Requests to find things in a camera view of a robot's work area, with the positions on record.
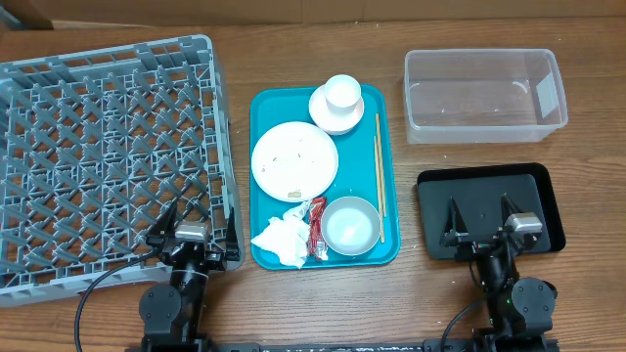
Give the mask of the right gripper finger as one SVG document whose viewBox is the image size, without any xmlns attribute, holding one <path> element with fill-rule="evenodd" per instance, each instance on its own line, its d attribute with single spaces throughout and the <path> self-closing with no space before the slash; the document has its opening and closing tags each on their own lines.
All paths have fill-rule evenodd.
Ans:
<svg viewBox="0 0 626 352">
<path fill-rule="evenodd" d="M 507 193 L 501 195 L 501 211 L 503 218 L 509 218 L 513 214 L 523 212 L 523 210 L 510 199 Z"/>
<path fill-rule="evenodd" d="M 444 227 L 444 233 L 467 234 L 468 229 L 454 198 L 449 198 L 448 215 Z"/>
</svg>

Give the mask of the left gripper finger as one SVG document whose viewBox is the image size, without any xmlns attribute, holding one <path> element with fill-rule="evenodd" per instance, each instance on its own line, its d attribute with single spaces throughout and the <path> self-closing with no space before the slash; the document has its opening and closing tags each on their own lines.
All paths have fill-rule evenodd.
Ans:
<svg viewBox="0 0 626 352">
<path fill-rule="evenodd" d="M 177 201 L 173 200 L 166 211 L 160 215 L 155 223 L 155 234 L 170 237 L 175 232 L 177 221 Z"/>
<path fill-rule="evenodd" d="M 226 239 L 227 249 L 239 248 L 239 241 L 238 241 L 237 230 L 236 230 L 236 216 L 233 210 L 231 210 L 229 213 L 225 239 Z"/>
</svg>

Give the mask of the white napkin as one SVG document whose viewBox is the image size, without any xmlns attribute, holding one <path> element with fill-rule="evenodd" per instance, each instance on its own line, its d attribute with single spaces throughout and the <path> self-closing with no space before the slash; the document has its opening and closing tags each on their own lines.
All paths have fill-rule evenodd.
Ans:
<svg viewBox="0 0 626 352">
<path fill-rule="evenodd" d="M 272 217 L 268 226 L 251 243 L 279 257 L 281 264 L 301 269 L 308 256 L 310 225 L 304 221 L 311 199 L 287 210 L 282 218 Z"/>
</svg>

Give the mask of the red snack wrapper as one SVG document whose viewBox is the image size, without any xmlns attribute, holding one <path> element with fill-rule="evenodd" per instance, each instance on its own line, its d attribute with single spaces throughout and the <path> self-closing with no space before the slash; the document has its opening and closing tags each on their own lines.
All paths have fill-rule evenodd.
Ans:
<svg viewBox="0 0 626 352">
<path fill-rule="evenodd" d="M 313 198 L 309 205 L 309 238 L 307 241 L 308 255 L 317 261 L 328 259 L 328 246 L 322 235 L 322 215 L 327 207 L 327 199 L 324 197 Z"/>
</svg>

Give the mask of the grey white bowl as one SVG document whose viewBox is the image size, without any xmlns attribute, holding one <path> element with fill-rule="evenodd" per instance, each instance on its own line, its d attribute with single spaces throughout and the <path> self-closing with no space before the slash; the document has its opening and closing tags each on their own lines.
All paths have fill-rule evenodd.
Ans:
<svg viewBox="0 0 626 352">
<path fill-rule="evenodd" d="M 323 239 L 341 255 L 357 256 L 371 250 L 380 240 L 381 229 L 379 212 L 364 198 L 337 198 L 322 214 Z"/>
</svg>

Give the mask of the white cup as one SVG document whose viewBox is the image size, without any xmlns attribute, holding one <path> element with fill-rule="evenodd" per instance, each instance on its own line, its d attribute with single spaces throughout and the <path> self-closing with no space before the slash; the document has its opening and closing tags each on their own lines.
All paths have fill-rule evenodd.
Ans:
<svg viewBox="0 0 626 352">
<path fill-rule="evenodd" d="M 352 76 L 337 74 L 324 85 L 324 97 L 330 111 L 348 113 L 353 111 L 361 100 L 361 85 Z"/>
</svg>

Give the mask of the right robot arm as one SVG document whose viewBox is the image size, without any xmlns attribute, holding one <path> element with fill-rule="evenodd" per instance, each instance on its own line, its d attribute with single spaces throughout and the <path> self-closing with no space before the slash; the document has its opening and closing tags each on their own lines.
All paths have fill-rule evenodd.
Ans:
<svg viewBox="0 0 626 352">
<path fill-rule="evenodd" d="M 455 249 L 454 259 L 467 262 L 483 297 L 462 310 L 447 325 L 439 342 L 449 351 L 450 331 L 468 312 L 485 305 L 490 326 L 472 332 L 465 344 L 470 351 L 557 352 L 559 343 L 545 333 L 553 328 L 552 315 L 558 291 L 551 283 L 523 278 L 514 259 L 531 249 L 542 235 L 543 223 L 533 212 L 522 211 L 506 194 L 501 195 L 503 223 L 493 234 L 471 234 L 453 198 L 440 244 Z"/>
</svg>

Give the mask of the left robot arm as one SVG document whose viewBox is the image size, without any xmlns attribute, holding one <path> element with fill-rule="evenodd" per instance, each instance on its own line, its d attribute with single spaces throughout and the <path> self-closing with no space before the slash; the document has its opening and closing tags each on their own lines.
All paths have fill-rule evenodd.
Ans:
<svg viewBox="0 0 626 352">
<path fill-rule="evenodd" d="M 149 229 L 146 242 L 156 257 L 172 268 L 169 282 L 149 288 L 141 297 L 144 322 L 141 352 L 215 351 L 211 339 L 200 332 L 208 274 L 224 272 L 227 263 L 242 258 L 236 216 L 229 212 L 226 249 L 209 247 L 210 233 L 200 222 L 177 221 L 177 206 L 170 205 Z"/>
</svg>

